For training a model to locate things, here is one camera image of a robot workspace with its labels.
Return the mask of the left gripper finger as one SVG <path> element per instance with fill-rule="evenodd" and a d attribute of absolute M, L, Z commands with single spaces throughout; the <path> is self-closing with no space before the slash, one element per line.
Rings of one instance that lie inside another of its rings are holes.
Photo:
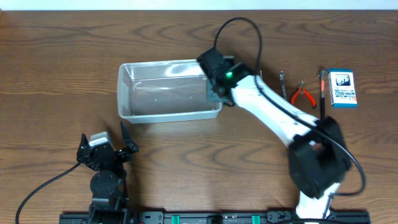
<path fill-rule="evenodd" d="M 125 143 L 126 147 L 129 149 L 131 153 L 135 153 L 139 151 L 138 145 L 135 143 L 131 135 L 129 134 L 129 131 L 127 130 L 126 125 L 121 121 L 121 134 L 122 134 L 122 139 L 123 142 Z"/>
<path fill-rule="evenodd" d="M 79 153 L 84 153 L 86 149 L 90 147 L 87 137 L 84 133 L 81 134 L 81 140 L 79 145 Z"/>

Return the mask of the clear plastic container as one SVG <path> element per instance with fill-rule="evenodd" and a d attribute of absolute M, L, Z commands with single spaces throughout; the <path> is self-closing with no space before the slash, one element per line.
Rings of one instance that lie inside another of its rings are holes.
<path fill-rule="evenodd" d="M 132 124 L 216 118 L 207 77 L 195 59 L 124 63 L 118 74 L 118 114 Z"/>

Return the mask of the blue white screw box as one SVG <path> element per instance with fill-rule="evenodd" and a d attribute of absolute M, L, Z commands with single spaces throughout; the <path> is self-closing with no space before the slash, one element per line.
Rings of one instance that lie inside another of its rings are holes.
<path fill-rule="evenodd" d="M 356 108 L 358 106 L 353 71 L 346 68 L 329 68 L 331 106 Z"/>

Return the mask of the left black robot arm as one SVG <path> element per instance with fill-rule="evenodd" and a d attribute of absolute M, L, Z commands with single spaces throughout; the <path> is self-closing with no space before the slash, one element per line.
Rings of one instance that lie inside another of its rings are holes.
<path fill-rule="evenodd" d="M 127 172 L 124 163 L 139 151 L 124 123 L 121 135 L 125 146 L 115 150 L 106 132 L 87 139 L 81 135 L 76 160 L 96 172 L 90 182 L 93 194 L 86 223 L 134 223 L 136 214 L 127 207 Z"/>

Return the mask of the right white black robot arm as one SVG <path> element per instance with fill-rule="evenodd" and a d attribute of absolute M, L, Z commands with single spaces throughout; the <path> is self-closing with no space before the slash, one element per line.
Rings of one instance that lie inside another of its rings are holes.
<path fill-rule="evenodd" d="M 300 191 L 299 219 L 321 219 L 352 163 L 338 123 L 307 114 L 270 89 L 242 62 L 211 48 L 197 62 L 221 98 L 245 109 L 264 123 L 287 147 L 289 175 Z"/>

